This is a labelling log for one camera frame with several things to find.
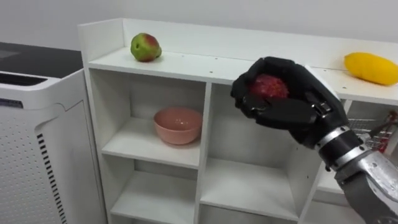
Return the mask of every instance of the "mango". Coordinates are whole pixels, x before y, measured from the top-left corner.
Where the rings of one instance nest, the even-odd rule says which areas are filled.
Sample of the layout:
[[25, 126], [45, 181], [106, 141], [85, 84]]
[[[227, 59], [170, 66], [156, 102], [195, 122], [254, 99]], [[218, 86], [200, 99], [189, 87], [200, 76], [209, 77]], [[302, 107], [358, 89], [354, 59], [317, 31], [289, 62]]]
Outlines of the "mango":
[[355, 52], [345, 56], [344, 64], [357, 78], [382, 85], [393, 85], [398, 82], [398, 66], [383, 57]]

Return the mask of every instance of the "white shelving unit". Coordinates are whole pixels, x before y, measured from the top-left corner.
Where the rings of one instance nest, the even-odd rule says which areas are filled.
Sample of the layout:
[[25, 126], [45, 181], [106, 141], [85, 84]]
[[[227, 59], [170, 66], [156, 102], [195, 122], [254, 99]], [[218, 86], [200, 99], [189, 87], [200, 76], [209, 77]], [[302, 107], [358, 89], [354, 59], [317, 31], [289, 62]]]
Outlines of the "white shelving unit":
[[[157, 37], [161, 58], [134, 60], [140, 32]], [[362, 224], [333, 200], [344, 195], [316, 152], [245, 118], [230, 84], [259, 57], [289, 58], [328, 82], [348, 116], [383, 119], [398, 88], [350, 76], [343, 56], [398, 61], [398, 44], [135, 19], [83, 24], [79, 34], [110, 224]], [[162, 142], [152, 117], [168, 106], [203, 113], [201, 139]]]

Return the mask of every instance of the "pink bowl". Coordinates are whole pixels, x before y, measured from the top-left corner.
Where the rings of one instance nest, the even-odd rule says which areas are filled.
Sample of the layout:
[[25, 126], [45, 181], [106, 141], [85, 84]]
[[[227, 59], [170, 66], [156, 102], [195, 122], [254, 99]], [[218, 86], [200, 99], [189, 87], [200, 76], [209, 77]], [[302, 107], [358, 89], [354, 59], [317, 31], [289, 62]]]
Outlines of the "pink bowl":
[[159, 137], [170, 144], [188, 144], [200, 134], [201, 114], [180, 107], [171, 107], [154, 116], [155, 129]]

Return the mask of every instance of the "red fruit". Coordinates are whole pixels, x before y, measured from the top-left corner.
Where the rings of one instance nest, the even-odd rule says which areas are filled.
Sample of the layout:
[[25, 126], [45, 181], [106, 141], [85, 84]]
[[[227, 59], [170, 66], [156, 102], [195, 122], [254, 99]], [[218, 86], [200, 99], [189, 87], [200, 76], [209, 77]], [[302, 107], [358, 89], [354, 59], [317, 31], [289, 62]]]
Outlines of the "red fruit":
[[249, 87], [250, 92], [262, 98], [287, 98], [289, 91], [286, 84], [271, 75], [259, 75], [256, 81]]

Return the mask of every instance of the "black countertop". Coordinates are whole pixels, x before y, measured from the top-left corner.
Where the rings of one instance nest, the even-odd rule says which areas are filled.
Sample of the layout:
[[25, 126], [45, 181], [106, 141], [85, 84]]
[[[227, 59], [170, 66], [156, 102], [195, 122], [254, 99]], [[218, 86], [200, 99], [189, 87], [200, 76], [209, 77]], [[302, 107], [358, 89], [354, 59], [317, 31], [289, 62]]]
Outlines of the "black countertop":
[[0, 42], [0, 72], [63, 78], [83, 68], [81, 52]]

